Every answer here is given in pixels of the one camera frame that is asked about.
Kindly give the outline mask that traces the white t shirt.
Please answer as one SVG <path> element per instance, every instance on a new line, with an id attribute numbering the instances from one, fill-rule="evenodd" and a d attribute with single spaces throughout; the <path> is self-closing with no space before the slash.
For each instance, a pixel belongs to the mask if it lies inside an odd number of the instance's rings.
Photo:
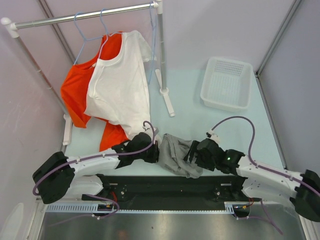
<path id="1" fill-rule="evenodd" d="M 146 62 L 153 53 L 137 30 L 120 34 L 121 45 L 116 57 L 98 58 L 90 78 L 85 114 L 120 125 L 128 139 L 144 132 L 150 121 L 150 96 Z"/>

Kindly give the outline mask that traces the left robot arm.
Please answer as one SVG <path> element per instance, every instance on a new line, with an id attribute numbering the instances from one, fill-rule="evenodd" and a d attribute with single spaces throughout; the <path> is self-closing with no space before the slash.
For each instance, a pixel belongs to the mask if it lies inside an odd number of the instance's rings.
<path id="1" fill-rule="evenodd" d="M 65 156 L 62 151 L 53 153 L 32 175 L 32 190 L 46 205 L 65 196 L 105 200 L 111 188 L 104 184 L 107 170 L 130 166 L 136 160 L 155 164 L 159 159 L 162 138 L 141 132 L 131 140 L 125 140 L 111 148 L 86 156 Z"/>

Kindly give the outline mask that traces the blue wire hanger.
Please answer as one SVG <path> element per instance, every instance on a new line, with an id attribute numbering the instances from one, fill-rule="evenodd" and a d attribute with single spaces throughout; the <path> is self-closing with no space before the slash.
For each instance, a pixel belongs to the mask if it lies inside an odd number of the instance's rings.
<path id="1" fill-rule="evenodd" d="M 150 17 L 150 24 L 152 29 L 152 36 L 151 36 L 151 61 L 150 61 L 149 75 L 147 79 L 148 85 L 151 83 L 153 69 L 156 61 L 156 38 L 157 38 L 157 26 L 158 26 L 157 18 L 153 17 L 151 4 L 149 4 L 149 17 Z"/>

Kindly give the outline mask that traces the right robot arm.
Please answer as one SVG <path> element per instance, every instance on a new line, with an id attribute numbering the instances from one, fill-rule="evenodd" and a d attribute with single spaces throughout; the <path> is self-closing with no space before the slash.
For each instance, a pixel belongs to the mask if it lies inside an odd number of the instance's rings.
<path id="1" fill-rule="evenodd" d="M 206 170 L 240 177 L 242 183 L 230 188 L 231 196 L 237 201 L 245 197 L 271 201 L 294 209 L 310 221 L 320 220 L 320 177 L 314 171 L 307 169 L 301 173 L 274 168 L 250 159 L 243 152 L 223 150 L 210 138 L 193 141 L 183 159 Z"/>

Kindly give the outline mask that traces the grey t shirt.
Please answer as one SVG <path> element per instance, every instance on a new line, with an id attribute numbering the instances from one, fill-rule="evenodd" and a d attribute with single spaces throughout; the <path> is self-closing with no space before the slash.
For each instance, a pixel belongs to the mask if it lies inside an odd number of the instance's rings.
<path id="1" fill-rule="evenodd" d="M 165 133 L 159 147 L 158 164 L 175 175 L 193 179 L 199 178 L 203 174 L 203 169 L 195 163 L 184 160 L 192 143 L 192 140 L 184 140 Z"/>

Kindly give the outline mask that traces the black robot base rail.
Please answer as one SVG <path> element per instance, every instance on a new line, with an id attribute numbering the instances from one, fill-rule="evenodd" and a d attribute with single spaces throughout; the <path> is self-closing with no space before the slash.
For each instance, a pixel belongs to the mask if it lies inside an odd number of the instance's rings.
<path id="1" fill-rule="evenodd" d="M 253 199 L 242 193 L 239 176 L 104 176 L 103 189 L 95 197 L 83 194 L 83 201 L 109 198 L 129 211 L 218 211 L 226 202 L 246 207 Z"/>

